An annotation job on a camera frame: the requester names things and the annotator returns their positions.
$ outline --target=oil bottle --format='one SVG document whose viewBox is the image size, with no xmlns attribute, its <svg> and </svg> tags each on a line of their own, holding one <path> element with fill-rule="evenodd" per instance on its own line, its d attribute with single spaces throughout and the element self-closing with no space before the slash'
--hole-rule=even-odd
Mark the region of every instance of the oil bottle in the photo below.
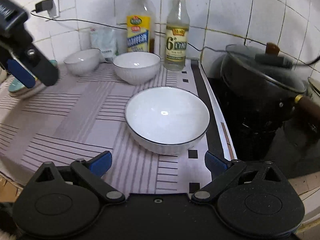
<svg viewBox="0 0 320 240">
<path fill-rule="evenodd" d="M 132 0 L 127 12 L 127 48 L 154 53 L 156 8 L 151 0 Z"/>
<path fill-rule="evenodd" d="M 180 71 L 186 62 L 190 18 L 186 0 L 174 0 L 167 17 L 164 67 Z"/>
</svg>

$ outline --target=striped tablecloth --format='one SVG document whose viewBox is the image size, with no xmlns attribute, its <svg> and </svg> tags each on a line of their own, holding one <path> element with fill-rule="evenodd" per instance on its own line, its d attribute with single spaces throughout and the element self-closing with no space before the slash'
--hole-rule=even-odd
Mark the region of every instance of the striped tablecloth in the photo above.
<svg viewBox="0 0 320 240">
<path fill-rule="evenodd" d="M 61 166 L 109 150 L 113 164 L 103 179 L 126 195 L 191 193 L 211 181 L 204 165 L 208 149 L 227 159 L 235 157 L 222 113 L 198 62 L 196 68 L 189 60 L 180 72 L 162 66 L 155 79 L 132 86 L 117 77 L 112 64 L 100 64 L 85 77 L 69 75 L 62 65 L 56 85 L 26 100 L 9 96 L 10 79 L 0 86 L 0 156 L 36 171 L 45 161 Z M 175 156 L 157 155 L 132 139 L 125 105 L 139 91 L 156 86 L 179 87 L 196 95 L 205 90 L 202 96 L 210 104 L 211 129 L 194 149 Z"/>
</svg>

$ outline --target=pot lid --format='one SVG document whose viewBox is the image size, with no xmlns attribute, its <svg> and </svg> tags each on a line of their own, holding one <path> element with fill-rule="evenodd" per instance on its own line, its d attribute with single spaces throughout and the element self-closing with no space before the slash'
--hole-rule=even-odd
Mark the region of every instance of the pot lid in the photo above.
<svg viewBox="0 0 320 240">
<path fill-rule="evenodd" d="M 240 66 L 264 77 L 285 89 L 304 93 L 306 87 L 291 69 L 262 65 L 254 60 L 256 54 L 264 54 L 262 49 L 244 45 L 227 45 L 226 51 Z"/>
<path fill-rule="evenodd" d="M 320 94 L 320 82 L 313 79 L 312 77 L 308 77 L 308 82 L 312 89 L 316 91 L 318 94 Z"/>
</svg>

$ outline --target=yellow label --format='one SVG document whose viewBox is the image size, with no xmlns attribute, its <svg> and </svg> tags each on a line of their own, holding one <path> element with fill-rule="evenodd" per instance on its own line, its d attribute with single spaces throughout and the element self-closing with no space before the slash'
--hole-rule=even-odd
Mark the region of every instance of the yellow label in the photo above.
<svg viewBox="0 0 320 240">
<path fill-rule="evenodd" d="M 127 16 L 128 52 L 147 51 L 150 47 L 150 17 L 140 15 Z"/>
<path fill-rule="evenodd" d="M 168 26 L 166 28 L 165 57 L 167 60 L 182 62 L 186 60 L 189 28 Z"/>
</svg>

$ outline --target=blue gripper pad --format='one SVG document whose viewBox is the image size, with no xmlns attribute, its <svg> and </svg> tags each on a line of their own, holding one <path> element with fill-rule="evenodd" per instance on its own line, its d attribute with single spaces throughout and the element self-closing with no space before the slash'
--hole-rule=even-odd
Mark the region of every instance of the blue gripper pad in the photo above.
<svg viewBox="0 0 320 240">
<path fill-rule="evenodd" d="M 229 168 L 227 160 L 223 162 L 222 160 L 211 154 L 209 151 L 207 151 L 204 155 L 204 164 L 207 169 L 211 171 L 211 174 L 216 177 Z"/>
<path fill-rule="evenodd" d="M 99 178 L 105 174 L 112 165 L 112 154 L 110 152 L 106 153 L 99 159 L 95 160 L 89 165 L 89 170 Z"/>
<path fill-rule="evenodd" d="M 36 84 L 35 78 L 17 61 L 8 59 L 8 71 L 14 75 L 26 88 L 32 88 Z"/>
</svg>

